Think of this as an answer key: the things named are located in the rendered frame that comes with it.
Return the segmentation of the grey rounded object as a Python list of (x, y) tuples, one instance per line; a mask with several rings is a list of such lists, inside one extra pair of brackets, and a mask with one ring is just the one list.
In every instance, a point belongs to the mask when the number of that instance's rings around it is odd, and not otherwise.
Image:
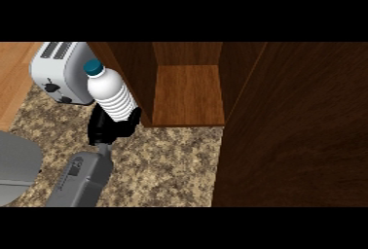
[(9, 204), (33, 185), (42, 159), (39, 145), (0, 130), (0, 206)]

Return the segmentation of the white water bottle teal cap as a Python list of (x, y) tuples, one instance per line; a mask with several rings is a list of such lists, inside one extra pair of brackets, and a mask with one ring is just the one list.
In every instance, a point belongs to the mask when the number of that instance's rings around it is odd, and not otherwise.
[(126, 121), (138, 107), (120, 73), (107, 68), (98, 59), (83, 66), (87, 75), (87, 91), (115, 122)]

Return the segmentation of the silver toaster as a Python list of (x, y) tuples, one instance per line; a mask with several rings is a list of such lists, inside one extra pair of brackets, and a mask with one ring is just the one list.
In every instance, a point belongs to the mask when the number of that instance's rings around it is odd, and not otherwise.
[(59, 103), (90, 105), (84, 64), (96, 56), (86, 42), (45, 42), (28, 66), (33, 82)]

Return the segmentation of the dark wooden cabinet door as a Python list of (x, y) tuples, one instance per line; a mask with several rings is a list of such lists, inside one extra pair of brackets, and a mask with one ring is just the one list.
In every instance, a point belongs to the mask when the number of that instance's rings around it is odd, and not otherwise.
[(368, 42), (271, 43), (222, 139), (216, 206), (368, 206)]

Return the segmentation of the brown wooden cabinet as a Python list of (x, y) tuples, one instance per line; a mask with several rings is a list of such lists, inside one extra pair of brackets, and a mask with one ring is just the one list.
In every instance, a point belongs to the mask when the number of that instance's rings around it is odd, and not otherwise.
[(260, 42), (92, 42), (117, 70), (148, 127), (223, 126), (266, 44)]

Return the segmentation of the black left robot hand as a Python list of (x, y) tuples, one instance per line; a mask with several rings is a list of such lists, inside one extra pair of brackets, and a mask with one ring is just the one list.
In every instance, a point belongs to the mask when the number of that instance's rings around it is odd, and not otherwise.
[(87, 124), (87, 140), (95, 146), (113, 144), (118, 137), (130, 137), (141, 120), (141, 108), (132, 110), (126, 121), (115, 122), (99, 105), (95, 105)]

